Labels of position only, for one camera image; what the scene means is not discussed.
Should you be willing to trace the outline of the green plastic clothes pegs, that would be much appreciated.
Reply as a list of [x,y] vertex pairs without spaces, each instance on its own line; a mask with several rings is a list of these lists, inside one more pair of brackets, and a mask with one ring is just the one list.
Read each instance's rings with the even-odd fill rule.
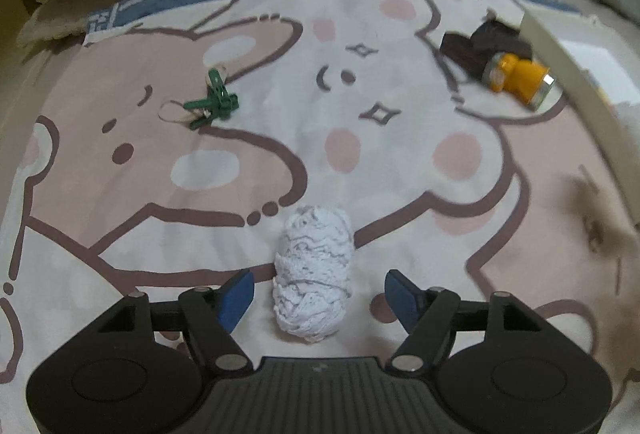
[[190,130],[197,131],[213,120],[228,120],[240,108],[240,102],[237,94],[227,90],[224,71],[211,68],[207,72],[206,96],[185,102],[182,108],[190,113],[198,113],[198,117],[189,123]]

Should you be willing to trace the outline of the cartoon bear print cloth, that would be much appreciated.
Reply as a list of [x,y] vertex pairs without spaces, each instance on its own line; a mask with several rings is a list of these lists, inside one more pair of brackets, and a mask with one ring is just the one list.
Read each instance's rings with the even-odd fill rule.
[[[468,300],[513,293],[608,373],[607,433],[639,428],[639,238],[560,88],[537,110],[472,81],[439,44],[513,0],[127,0],[85,42],[26,64],[33,116],[4,131],[1,428],[36,430],[34,369],[128,294],[173,300],[241,269],[250,359],[393,353],[399,269]],[[224,71],[240,108],[191,131]],[[302,206],[343,210],[352,296],[308,343],[273,311],[274,254]]]

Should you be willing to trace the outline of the white yarn ball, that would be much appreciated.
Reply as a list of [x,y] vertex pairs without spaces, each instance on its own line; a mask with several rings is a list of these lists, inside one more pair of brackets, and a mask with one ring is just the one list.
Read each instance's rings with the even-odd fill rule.
[[341,327],[352,296],[354,235],[348,215],[326,206],[302,206],[284,224],[272,280],[279,328],[317,343]]

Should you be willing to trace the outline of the yellow headlamp with strap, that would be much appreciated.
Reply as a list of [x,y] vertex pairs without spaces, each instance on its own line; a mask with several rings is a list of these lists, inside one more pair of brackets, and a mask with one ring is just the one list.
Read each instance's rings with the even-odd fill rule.
[[540,107],[555,82],[550,69],[534,61],[520,30],[497,19],[487,19],[471,35],[446,32],[439,49],[472,79],[530,110]]

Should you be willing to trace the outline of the white shallow cardboard box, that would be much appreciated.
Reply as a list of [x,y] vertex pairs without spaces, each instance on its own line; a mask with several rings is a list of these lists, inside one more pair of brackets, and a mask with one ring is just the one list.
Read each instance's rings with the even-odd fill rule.
[[595,16],[525,5],[521,36],[551,69],[639,221],[639,144],[620,115],[639,108],[639,56]]

